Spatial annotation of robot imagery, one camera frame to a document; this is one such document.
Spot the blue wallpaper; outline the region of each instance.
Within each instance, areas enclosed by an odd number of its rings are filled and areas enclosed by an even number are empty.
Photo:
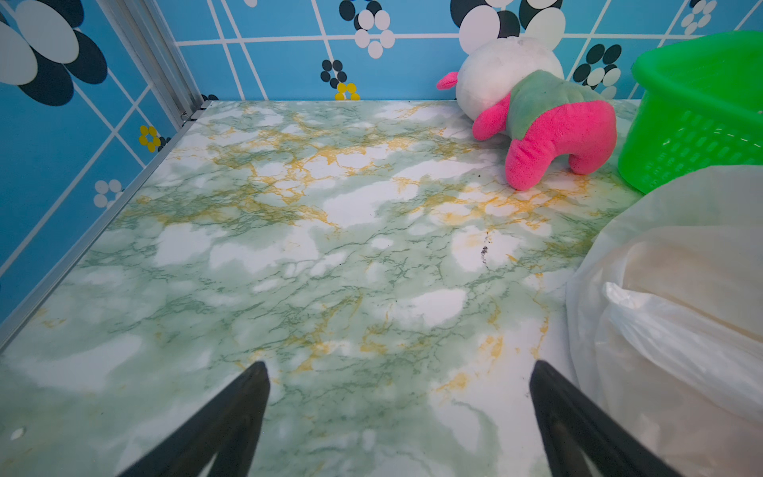
[[[2,321],[175,128],[95,0],[0,0],[0,104]]]
[[[763,30],[758,0],[156,1],[200,91],[230,100],[453,98],[437,80],[518,34],[553,48],[568,79],[641,98],[641,53]]]

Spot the green marble pattern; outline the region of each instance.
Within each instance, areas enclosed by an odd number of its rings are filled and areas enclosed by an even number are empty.
[[[546,475],[527,378],[571,372],[563,285],[639,194],[565,160],[515,192],[508,141],[214,103],[0,356],[0,474],[113,475],[264,360],[252,475]]]

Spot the plastic bag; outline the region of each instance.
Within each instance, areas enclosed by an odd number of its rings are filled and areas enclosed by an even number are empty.
[[[581,390],[686,476],[763,469],[763,167],[693,172],[599,234],[567,284]]]

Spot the stuffed animal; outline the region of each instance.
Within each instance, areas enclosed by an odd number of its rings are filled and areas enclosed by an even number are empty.
[[[437,83],[453,86],[459,107],[475,122],[475,139],[511,137],[506,179],[515,189],[535,186],[557,156],[569,154],[572,172],[590,174],[614,151],[612,105],[590,86],[565,81],[554,53],[534,38],[482,45]]]

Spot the green plastic basket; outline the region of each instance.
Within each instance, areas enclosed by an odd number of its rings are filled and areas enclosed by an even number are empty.
[[[763,32],[732,31],[651,50],[620,174],[647,193],[707,166],[763,165]]]

